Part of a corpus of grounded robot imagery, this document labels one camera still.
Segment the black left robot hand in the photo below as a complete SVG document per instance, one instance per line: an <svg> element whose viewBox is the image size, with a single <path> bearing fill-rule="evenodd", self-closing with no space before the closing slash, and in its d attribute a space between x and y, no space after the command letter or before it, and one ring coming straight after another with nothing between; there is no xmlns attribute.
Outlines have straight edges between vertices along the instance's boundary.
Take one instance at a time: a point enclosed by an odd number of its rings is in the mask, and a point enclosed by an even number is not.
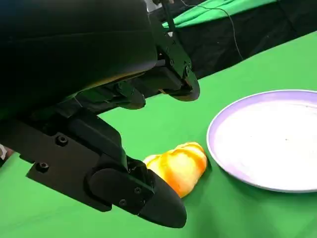
<svg viewBox="0 0 317 238"><path fill-rule="evenodd" d="M117 206L181 228L186 209L146 165L126 155L99 118L144 107L154 92L193 101L200 87L176 34L144 0L3 0L0 3L0 143L31 163L27 177L96 210Z"/></svg>

